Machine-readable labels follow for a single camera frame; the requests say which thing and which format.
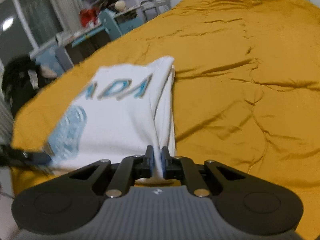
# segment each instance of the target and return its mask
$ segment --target desk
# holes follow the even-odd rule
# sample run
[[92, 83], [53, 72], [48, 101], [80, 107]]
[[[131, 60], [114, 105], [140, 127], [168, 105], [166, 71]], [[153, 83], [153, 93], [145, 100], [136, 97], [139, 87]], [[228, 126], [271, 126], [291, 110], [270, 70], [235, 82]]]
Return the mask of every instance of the desk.
[[56, 57], [64, 71], [67, 71], [110, 41], [107, 31], [99, 24], [61, 42], [56, 49]]
[[137, 9], [139, 8], [140, 5], [136, 5], [113, 16], [115, 21], [118, 23], [122, 34], [126, 34], [143, 24], [143, 21], [138, 15]]

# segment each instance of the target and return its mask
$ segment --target bed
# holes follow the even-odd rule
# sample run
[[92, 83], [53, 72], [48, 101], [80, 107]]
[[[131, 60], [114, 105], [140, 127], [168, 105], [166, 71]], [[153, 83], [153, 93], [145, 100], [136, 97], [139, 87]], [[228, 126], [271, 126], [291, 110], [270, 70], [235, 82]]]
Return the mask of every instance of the bed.
[[[293, 190], [297, 232], [320, 231], [320, 9], [306, 0], [183, 0], [109, 43], [18, 114], [12, 146], [40, 150], [101, 65], [175, 58], [176, 149]], [[15, 193], [50, 177], [12, 171]]]

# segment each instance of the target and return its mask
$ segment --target white t-shirt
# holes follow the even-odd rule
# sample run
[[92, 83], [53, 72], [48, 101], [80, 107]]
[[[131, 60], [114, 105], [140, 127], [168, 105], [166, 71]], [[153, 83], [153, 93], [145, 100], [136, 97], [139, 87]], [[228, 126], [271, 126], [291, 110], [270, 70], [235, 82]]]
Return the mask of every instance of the white t-shirt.
[[155, 154], [153, 176], [162, 178], [160, 150], [175, 154], [171, 87], [172, 57], [149, 65], [100, 67], [51, 133], [51, 166], [74, 170], [100, 159]]

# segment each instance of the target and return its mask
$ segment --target blue graphic print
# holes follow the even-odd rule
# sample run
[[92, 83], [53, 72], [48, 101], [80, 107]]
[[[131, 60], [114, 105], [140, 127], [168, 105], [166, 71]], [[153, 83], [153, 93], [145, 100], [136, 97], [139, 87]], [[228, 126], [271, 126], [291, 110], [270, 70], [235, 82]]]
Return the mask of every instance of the blue graphic print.
[[85, 94], [85, 99], [92, 99], [93, 94], [97, 88], [98, 83], [97, 82], [93, 82], [91, 84], [89, 84], [84, 90], [82, 90], [77, 96], [76, 98], [81, 97], [83, 94]]
[[97, 96], [98, 100], [103, 98], [112, 97], [123, 90], [127, 89], [131, 85], [131, 79], [119, 79], [115, 80], [110, 86], [108, 86], [100, 95]]
[[148, 87], [151, 79], [152, 79], [152, 74], [147, 76], [144, 80], [142, 80], [142, 82], [139, 85], [137, 85], [137, 86], [129, 89], [128, 91], [122, 93], [121, 95], [117, 96], [116, 97], [117, 100], [121, 100], [121, 99], [125, 98], [126, 96], [134, 93], [135, 91], [138, 91], [138, 92], [135, 93], [135, 95], [133, 97], [134, 98], [142, 98], [147, 90], [147, 87]]
[[54, 153], [52, 162], [73, 159], [78, 155], [79, 142], [87, 123], [81, 106], [70, 106], [51, 133], [48, 143]]

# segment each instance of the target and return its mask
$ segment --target red bag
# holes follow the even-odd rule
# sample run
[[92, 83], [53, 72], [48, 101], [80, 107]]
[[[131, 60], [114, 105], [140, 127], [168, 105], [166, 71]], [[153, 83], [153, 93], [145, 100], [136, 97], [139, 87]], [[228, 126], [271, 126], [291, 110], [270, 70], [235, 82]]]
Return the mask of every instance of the red bag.
[[92, 9], [81, 10], [79, 13], [79, 16], [80, 16], [82, 27], [86, 28], [88, 23], [90, 22], [97, 24], [99, 13], [100, 13], [100, 10], [97, 7], [93, 7]]

